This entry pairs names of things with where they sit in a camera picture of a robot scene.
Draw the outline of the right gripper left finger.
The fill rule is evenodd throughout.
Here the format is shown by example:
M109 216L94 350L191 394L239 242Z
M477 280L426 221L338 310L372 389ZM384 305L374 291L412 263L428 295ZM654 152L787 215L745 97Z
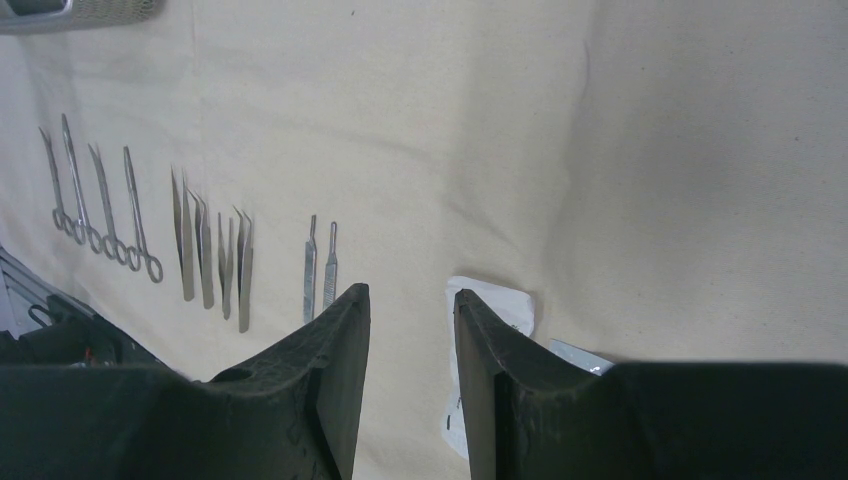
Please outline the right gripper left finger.
M206 382L158 364L1 364L5 479L349 479L370 292Z

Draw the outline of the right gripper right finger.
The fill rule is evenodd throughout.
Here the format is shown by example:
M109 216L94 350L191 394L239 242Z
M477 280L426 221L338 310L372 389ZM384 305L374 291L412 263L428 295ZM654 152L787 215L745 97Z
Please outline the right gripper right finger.
M843 479L838 364L623 362L601 375L455 298L475 479Z

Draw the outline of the white sterile pouch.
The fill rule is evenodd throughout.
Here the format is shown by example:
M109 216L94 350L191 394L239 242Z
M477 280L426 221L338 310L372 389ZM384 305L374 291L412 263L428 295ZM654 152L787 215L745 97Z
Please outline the white sterile pouch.
M445 408L441 430L444 441L463 459L468 459L464 411L460 395L457 350L455 340L455 296L461 290L471 290L512 328L530 336L535 327L535 304L530 294L466 276L453 276L447 281L445 298L449 332L449 365L452 388Z

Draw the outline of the steel scalpel handle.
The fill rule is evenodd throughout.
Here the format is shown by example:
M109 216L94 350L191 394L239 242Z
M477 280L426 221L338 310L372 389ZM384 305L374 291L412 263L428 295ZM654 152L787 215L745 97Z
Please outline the steel scalpel handle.
M310 230L307 241L305 242L305 263L303 277L303 322L309 323L314 319L315 310L315 277L316 277L316 260L317 246L315 240L317 225L317 216L312 215L310 218Z
M337 245L337 223L331 222L330 225L330 240L329 253L325 265L324 286L323 286L323 308L329 308L336 299L337 277L338 277L338 259L336 253Z

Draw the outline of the steel tweezers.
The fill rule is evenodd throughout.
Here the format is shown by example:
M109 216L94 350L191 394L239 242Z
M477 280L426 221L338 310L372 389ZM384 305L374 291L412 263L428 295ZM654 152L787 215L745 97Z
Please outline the steel tweezers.
M222 214L218 217L218 277L221 286L222 315L228 320L232 311L232 283L234 278L233 220L224 229Z
M198 194L191 190L188 193L195 202L194 225L203 307L210 310L214 306L214 287L211 275L212 252L208 206Z
M235 211L239 217L237 237L239 332L246 333L250 323L254 228L252 219L246 213L238 208L235 208Z
M190 302L195 297L194 268L193 268L193 245L191 217L188 205L188 196L185 182L178 184L174 168L171 168L172 202L176 245L180 263L181 285L183 298Z

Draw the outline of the beige cloth wrap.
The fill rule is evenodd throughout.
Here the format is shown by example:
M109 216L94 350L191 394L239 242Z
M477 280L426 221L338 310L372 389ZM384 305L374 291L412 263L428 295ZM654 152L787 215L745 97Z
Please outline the beige cloth wrap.
M106 234L88 144L127 250L129 147L161 283L54 225L38 127L78 219L62 113L90 224ZM210 310L189 190L208 206ZM246 333L235 208L254 228ZM338 225L339 287L370 290L358 479L469 475L441 434L453 276L530 294L543 344L845 363L847 5L167 1L135 25L2 38L2 245L183 375L207 381L301 325L312 215L320 255Z

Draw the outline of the wire mesh steel basket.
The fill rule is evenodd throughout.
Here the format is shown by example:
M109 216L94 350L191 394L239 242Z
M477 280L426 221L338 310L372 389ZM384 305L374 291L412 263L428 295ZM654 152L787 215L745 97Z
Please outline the wire mesh steel basket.
M1 0L1 34L49 34L140 23L164 8L157 0Z

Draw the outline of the short steel scissors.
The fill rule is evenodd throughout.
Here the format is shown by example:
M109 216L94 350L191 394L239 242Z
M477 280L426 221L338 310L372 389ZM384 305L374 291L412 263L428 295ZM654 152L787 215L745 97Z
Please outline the short steel scissors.
M98 187L100 190L101 203L104 211L104 219L106 222L106 234L102 237L104 254L108 259L116 261L119 265L126 266L128 260L127 249L125 244L119 240L116 233L108 183L102 159L99 152L96 151L91 144L88 144L87 147L94 163Z

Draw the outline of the long steel forceps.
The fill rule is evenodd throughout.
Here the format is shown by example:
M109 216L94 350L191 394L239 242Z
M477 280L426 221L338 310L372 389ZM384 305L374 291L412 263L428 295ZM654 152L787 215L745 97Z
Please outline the long steel forceps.
M61 114L61 128L63 143L73 182L74 196L77 208L78 219L74 223L74 236L80 237L80 244L82 244L83 242L87 242L91 251L94 254L101 254L103 252L103 241L100 233L91 226L89 221L89 216L82 188L82 182L78 168L78 162L75 154L71 132L69 129L67 116L65 113Z

